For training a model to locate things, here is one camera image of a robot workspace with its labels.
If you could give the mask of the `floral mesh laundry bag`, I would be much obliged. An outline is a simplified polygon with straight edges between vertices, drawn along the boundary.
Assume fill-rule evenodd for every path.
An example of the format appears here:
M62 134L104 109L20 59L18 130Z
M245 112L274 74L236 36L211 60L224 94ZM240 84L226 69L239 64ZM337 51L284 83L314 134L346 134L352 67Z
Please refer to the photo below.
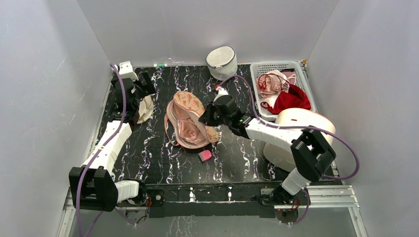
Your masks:
M219 134L213 127L206 126L206 125L202 124L201 122L199 122L199 117L204 113L205 109L204 109L204 106L203 106L202 102L200 101L200 99L198 97L196 97L194 94L192 94L190 92L187 92L187 91L178 91L174 94L172 100L175 101L175 104L177 106L179 106L179 107L181 107L181 108L183 108L184 110L187 111L187 113L191 116L194 123L198 126L199 130L206 137L208 144L217 143L219 141ZM165 127L165 133L166 133L167 137L170 139L171 136L168 133L168 126L171 125L171 122L167 118L166 114L165 114L165 117L164 117L164 121L165 121L164 122L164 127ZM174 145L174 146L179 146L178 144L176 144L176 140L171 142L171 144Z

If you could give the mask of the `pink satin bra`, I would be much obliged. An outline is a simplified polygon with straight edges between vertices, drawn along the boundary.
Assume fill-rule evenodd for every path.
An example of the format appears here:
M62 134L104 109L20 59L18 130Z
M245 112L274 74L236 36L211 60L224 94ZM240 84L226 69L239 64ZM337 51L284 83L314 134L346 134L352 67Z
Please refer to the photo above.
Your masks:
M208 144L191 116L186 110L177 106L174 100L168 104L166 115L174 128L176 144L188 149L198 149Z

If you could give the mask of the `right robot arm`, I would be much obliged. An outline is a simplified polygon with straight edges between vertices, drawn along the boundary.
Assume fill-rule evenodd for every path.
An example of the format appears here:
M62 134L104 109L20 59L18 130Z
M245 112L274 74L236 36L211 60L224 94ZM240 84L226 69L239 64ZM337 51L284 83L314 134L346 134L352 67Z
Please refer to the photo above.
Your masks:
M260 140L290 151L296 167L271 193L260 195L265 204L292 204L298 193L317 182L329 169L336 153L316 127L283 129L277 124L245 114L229 95L208 103L199 122L207 126L227 126L235 135Z

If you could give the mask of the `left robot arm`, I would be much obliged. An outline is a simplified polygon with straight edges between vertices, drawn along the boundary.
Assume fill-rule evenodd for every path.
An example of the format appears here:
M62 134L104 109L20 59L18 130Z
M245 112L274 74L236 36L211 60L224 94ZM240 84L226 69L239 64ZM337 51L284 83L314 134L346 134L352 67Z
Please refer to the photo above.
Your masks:
M105 132L92 154L80 167L69 172L70 190L76 209L112 211L118 203L130 200L143 205L148 193L135 179L114 182L111 171L118 155L137 126L148 120L154 110L155 86L148 72L141 79L119 73L112 80L115 101L111 107Z

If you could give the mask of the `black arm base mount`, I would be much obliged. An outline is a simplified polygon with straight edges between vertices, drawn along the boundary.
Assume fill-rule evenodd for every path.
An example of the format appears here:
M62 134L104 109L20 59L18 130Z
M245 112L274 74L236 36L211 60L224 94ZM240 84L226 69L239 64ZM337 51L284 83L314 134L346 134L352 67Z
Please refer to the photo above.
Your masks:
M297 208L306 203L299 192L285 204L259 202L281 184L274 182L146 184L140 196L130 204L123 201L117 207L126 211L148 211L150 218L174 216L259 216L261 218L298 218Z

